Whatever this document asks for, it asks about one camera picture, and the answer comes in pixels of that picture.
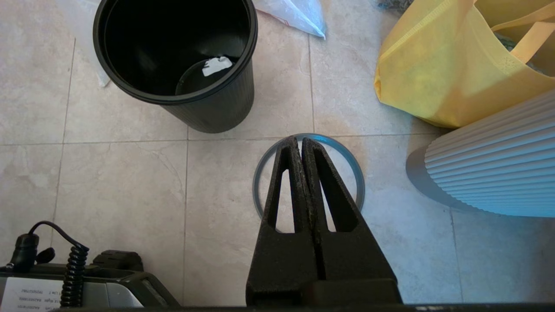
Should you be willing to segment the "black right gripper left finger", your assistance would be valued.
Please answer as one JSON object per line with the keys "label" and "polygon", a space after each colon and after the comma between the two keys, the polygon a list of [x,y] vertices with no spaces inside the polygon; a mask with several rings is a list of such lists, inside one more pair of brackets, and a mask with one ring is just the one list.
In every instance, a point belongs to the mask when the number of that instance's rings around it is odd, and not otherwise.
{"label": "black right gripper left finger", "polygon": [[[288,171],[294,232],[276,229],[283,173]],[[247,304],[299,304],[301,289],[318,278],[309,219],[310,196],[297,138],[276,147],[266,204],[246,282]]]}

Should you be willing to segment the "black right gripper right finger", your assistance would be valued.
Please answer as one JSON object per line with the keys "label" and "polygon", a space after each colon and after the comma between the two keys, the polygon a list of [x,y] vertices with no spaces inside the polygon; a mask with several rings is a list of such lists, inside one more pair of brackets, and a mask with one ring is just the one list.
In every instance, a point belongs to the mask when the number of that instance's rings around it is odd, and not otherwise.
{"label": "black right gripper right finger", "polygon": [[325,148],[305,138],[301,151],[310,199],[317,279],[307,304],[401,304],[397,278]]}

